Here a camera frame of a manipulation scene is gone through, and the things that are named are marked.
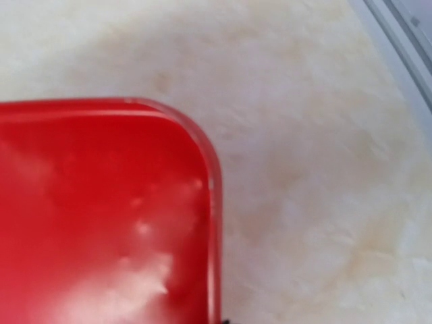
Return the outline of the red box lid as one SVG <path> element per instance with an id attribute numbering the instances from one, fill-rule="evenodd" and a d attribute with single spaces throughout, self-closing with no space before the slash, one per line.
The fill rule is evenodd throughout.
<path id="1" fill-rule="evenodd" d="M 1 104 L 2 323 L 220 323 L 222 181 L 145 99 Z"/>

